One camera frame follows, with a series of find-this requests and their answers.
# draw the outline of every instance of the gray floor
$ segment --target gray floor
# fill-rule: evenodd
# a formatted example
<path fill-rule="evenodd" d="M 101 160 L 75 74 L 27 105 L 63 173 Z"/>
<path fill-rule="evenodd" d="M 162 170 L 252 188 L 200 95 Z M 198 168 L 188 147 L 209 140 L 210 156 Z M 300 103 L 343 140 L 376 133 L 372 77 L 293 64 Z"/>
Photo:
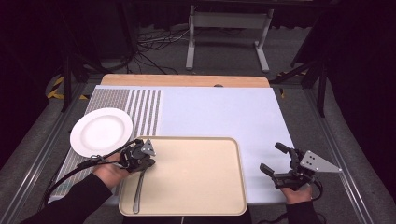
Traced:
<path fill-rule="evenodd" d="M 195 64 L 192 71 L 185 70 L 188 43 L 184 39 L 162 50 L 150 50 L 145 55 L 158 65 L 175 68 L 180 74 L 265 76 L 272 79 L 277 73 L 290 70 L 290 62 L 308 32 L 308 29 L 283 28 L 269 31 L 264 45 L 264 52 L 271 69 L 269 74 L 263 74 L 259 66 L 253 48 L 253 41 L 258 33 L 254 31 L 243 31 L 239 35 L 226 35 L 213 30 L 202 31 L 196 38 Z M 139 69 L 135 62 L 130 63 L 130 69 L 137 74 L 140 73 L 140 69 L 144 74 L 161 73 L 157 68 L 143 64 Z M 171 70 L 165 69 L 165 71 L 172 74 Z M 92 76 L 84 85 L 74 83 L 74 90 L 83 88 L 82 93 L 90 94 L 94 85 L 99 83 L 98 78 L 100 76 Z M 299 85 L 283 86 L 285 88 L 283 98 L 279 94 L 278 87 L 273 86 L 274 92 L 294 146 L 310 149 L 329 161 L 346 166 L 345 172 L 348 178 L 342 175 L 318 174 L 324 185 L 324 194 L 315 202 L 316 210 L 327 218 L 328 223 L 394 223 L 395 203 L 348 129 L 333 98 L 331 85 L 328 85 L 326 92 L 325 119 L 319 119 L 317 111 L 312 106 L 312 96 L 316 95 L 315 87 L 313 90 L 302 90 Z M 69 132 L 84 114 L 88 102 L 88 100 L 76 100 L 67 113 L 61 113 L 63 102 L 51 99 L 45 111 L 0 171 L 2 199 L 0 213 L 5 214 L 4 217 L 10 217 L 4 219 L 5 223 L 19 222 L 36 212 L 46 186 L 70 147 Z M 49 142 L 49 136 L 55 138 Z M 42 153 L 42 149 L 47 150 L 49 154 L 45 158 L 37 159 L 36 156 Z M 337 149 L 341 158 L 334 154 L 334 149 Z M 43 159 L 45 165 L 43 169 L 37 170 L 39 174 L 37 180 L 32 180 L 35 184 L 23 193 L 25 197 L 19 202 L 13 201 L 15 195 L 21 194 L 19 187 L 26 183 L 24 178 L 29 176 L 32 164 L 40 159 Z M 9 207 L 10 204 L 20 207 L 15 209 Z M 283 204 L 254 204 L 249 209 L 253 223 L 261 219 L 274 220 L 285 212 Z M 92 214 L 85 223 L 120 223 L 121 221 L 122 216 L 117 207 L 104 206 Z"/>

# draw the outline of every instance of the white metal frame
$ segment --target white metal frame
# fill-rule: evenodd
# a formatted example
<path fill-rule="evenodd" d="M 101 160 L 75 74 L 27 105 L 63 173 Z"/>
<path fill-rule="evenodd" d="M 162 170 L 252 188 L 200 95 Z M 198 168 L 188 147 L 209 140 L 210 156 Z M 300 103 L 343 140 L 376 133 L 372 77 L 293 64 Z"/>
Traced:
<path fill-rule="evenodd" d="M 244 28 L 244 29 L 261 29 L 261 38 L 255 41 L 255 49 L 259 57 L 262 71 L 270 71 L 268 62 L 265 59 L 262 47 L 265 37 L 268 34 L 268 28 L 273 18 L 274 10 L 270 9 L 267 14 L 244 14 L 244 13 L 216 13 L 216 12 L 197 12 L 195 7 L 190 9 L 190 40 L 189 50 L 187 52 L 186 69 L 192 70 L 194 62 L 195 27 L 222 27 L 222 28 Z"/>

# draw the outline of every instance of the wire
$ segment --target wire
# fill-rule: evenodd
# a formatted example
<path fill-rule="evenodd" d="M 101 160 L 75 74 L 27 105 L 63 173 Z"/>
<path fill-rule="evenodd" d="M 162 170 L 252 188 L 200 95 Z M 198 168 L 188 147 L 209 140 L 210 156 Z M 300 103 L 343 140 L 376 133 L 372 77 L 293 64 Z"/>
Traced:
<path fill-rule="evenodd" d="M 144 54 L 142 54 L 142 53 L 139 53 L 139 56 L 143 56 L 144 58 L 146 58 L 148 61 L 150 61 L 153 65 L 151 65 L 151 64 L 148 64 L 148 63 L 144 63 L 144 62 L 142 62 L 142 61 L 140 61 L 140 60 L 138 60 L 137 58 L 134 58 L 135 59 L 135 61 L 138 61 L 138 62 L 140 62 L 140 63 L 142 63 L 142 64 L 145 64 L 145 65 L 147 65 L 147 66 L 151 66 L 151 67 L 156 67 L 156 68 L 158 68 L 159 70 L 161 70 L 161 72 L 163 72 L 163 74 L 165 74 L 165 75 L 167 75 L 166 74 L 166 72 L 165 71 L 163 71 L 163 68 L 166 68 L 166 69 L 170 69 L 170 70 L 172 70 L 172 71 L 174 71 L 175 72 L 175 74 L 177 74 L 178 75 L 178 72 L 177 72 L 177 70 L 176 69 L 174 69 L 174 68 L 171 68 L 171 67 L 165 67 L 165 66 L 159 66 L 159 65 L 157 65 L 155 62 L 153 62 L 149 57 L 147 57 L 146 55 L 144 55 Z"/>
<path fill-rule="evenodd" d="M 97 158 L 92 158 L 91 160 L 87 160 L 84 161 L 80 164 L 77 165 L 77 168 L 70 171 L 68 174 L 64 175 L 64 177 L 62 177 L 60 180 L 58 180 L 54 185 L 52 185 L 44 194 L 44 206 L 48 205 L 48 201 L 50 199 L 50 195 L 53 191 L 55 191 L 66 179 L 70 178 L 70 176 L 75 175 L 76 173 L 85 170 L 87 168 L 93 167 L 95 165 L 98 164 L 107 164 L 107 163 L 114 163 L 113 161 L 105 161 L 105 159 L 107 159 L 108 157 L 110 157 L 111 155 L 119 152 L 120 150 L 122 150 L 123 148 L 136 143 L 136 139 L 125 143 L 122 147 L 117 148 L 116 150 L 110 152 L 109 154 L 103 156 L 103 157 L 97 157 Z"/>
<path fill-rule="evenodd" d="M 128 63 L 126 64 L 126 74 L 134 74 L 134 72 L 131 69 L 129 69 Z"/>
<path fill-rule="evenodd" d="M 170 44 L 175 43 L 180 39 L 189 40 L 186 38 L 182 38 L 188 31 L 189 30 L 179 30 L 179 31 L 176 31 L 174 34 L 172 34 L 172 32 L 170 31 L 169 35 L 165 35 L 165 36 L 161 36 L 161 37 L 156 36 L 154 38 L 145 38 L 143 40 L 139 40 L 137 45 L 139 47 L 143 48 L 144 51 L 148 51 L 150 49 L 155 49 L 155 50 L 164 49 L 167 46 L 169 46 Z"/>
<path fill-rule="evenodd" d="M 226 35 L 240 35 L 242 31 L 245 29 L 238 29 L 238 28 L 224 28 L 224 29 L 219 29 L 219 32 L 224 33 Z"/>
<path fill-rule="evenodd" d="M 125 60 L 125 62 L 120 63 L 120 64 L 117 64 L 117 65 L 114 65 L 114 66 L 111 66 L 111 67 L 108 67 L 108 68 L 105 68 L 105 69 L 108 70 L 108 71 L 111 71 L 111 72 L 116 71 L 116 70 L 119 70 L 119 69 L 121 69 L 121 68 L 127 66 L 128 63 L 130 63 L 130 62 L 132 61 L 132 58 L 133 58 L 133 56 L 130 56 L 130 57 L 128 57 L 128 58 Z M 101 73 L 100 71 L 98 71 L 97 69 L 94 69 L 94 68 L 87 68 L 87 67 L 84 67 L 84 68 L 85 68 L 88 72 L 90 72 L 91 74 Z"/>
<path fill-rule="evenodd" d="M 140 74 L 142 74 L 142 67 L 140 66 L 140 64 L 136 61 L 136 58 L 134 58 L 134 62 L 137 64 L 137 66 L 139 67 L 139 71 Z"/>
<path fill-rule="evenodd" d="M 315 186 L 317 186 L 317 188 L 318 188 L 318 190 L 319 190 L 319 195 L 318 195 L 316 198 L 313 198 L 313 199 L 312 199 L 313 202 L 316 201 L 316 200 L 318 200 L 319 198 L 321 198 L 321 196 L 322 196 L 322 194 L 323 194 L 323 185 L 321 184 L 321 182 L 319 181 L 319 179 L 318 179 L 317 177 L 315 177 L 314 184 L 315 184 Z M 321 213 L 317 213 L 317 215 L 318 215 L 319 217 L 322 217 L 322 219 L 323 219 L 322 223 L 323 223 L 323 224 L 326 224 L 326 223 L 327 223 L 327 219 L 326 219 L 326 217 L 325 217 L 324 215 L 322 215 Z M 277 219 L 275 219 L 275 220 L 265 220 L 265 219 L 263 219 L 263 220 L 260 220 L 259 222 L 257 222 L 257 224 L 263 224 L 263 223 L 278 223 L 278 222 L 280 222 L 281 220 L 283 220 L 283 219 L 285 219 L 285 218 L 287 218 L 287 217 L 288 217 L 288 214 L 287 214 L 287 213 L 284 213 L 284 214 L 280 215 L 280 216 L 279 216 Z"/>
<path fill-rule="evenodd" d="M 56 172 L 53 174 L 51 180 L 49 181 L 49 184 L 47 185 L 46 190 L 44 191 L 44 195 L 43 195 L 43 197 L 41 198 L 40 204 L 38 205 L 37 212 L 39 212 L 39 211 L 41 211 L 41 209 L 43 209 L 43 205 L 45 204 L 45 201 L 46 201 L 46 195 L 49 193 L 51 185 L 55 182 L 56 176 L 57 176 L 57 175 L 59 174 L 59 172 L 61 171 L 62 166 L 63 166 L 63 164 L 64 164 L 64 161 L 66 160 L 66 157 L 67 157 L 67 154 L 68 154 L 68 153 L 69 153 L 69 152 L 67 151 L 67 152 L 64 154 L 64 158 L 62 159 L 61 164 L 58 166 L 58 168 L 56 169 Z"/>

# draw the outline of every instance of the human hand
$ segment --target human hand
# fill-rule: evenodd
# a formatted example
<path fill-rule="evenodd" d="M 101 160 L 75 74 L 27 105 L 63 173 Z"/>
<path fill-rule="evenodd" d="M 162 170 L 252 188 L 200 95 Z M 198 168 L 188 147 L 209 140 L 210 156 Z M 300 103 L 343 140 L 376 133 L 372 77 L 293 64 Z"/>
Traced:
<path fill-rule="evenodd" d="M 296 191 L 290 188 L 280 189 L 286 197 L 286 204 L 309 202 L 312 200 L 312 187 L 308 184 Z"/>
<path fill-rule="evenodd" d="M 115 153 L 107 158 L 108 161 L 119 161 L 120 153 Z M 92 173 L 99 177 L 105 185 L 112 189 L 116 187 L 122 179 L 126 178 L 130 173 L 125 169 L 121 169 L 113 164 L 97 165 L 93 168 Z"/>

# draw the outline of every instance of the plastic tray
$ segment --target plastic tray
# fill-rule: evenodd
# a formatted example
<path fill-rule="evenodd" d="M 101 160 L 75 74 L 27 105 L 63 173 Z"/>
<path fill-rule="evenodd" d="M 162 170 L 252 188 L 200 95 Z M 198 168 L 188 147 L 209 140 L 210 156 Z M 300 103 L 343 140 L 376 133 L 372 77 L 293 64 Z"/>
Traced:
<path fill-rule="evenodd" d="M 140 173 L 123 182 L 125 216 L 238 216 L 247 209 L 238 145 L 226 137 L 150 137 L 157 156 L 143 180 L 140 212 L 134 196 Z"/>

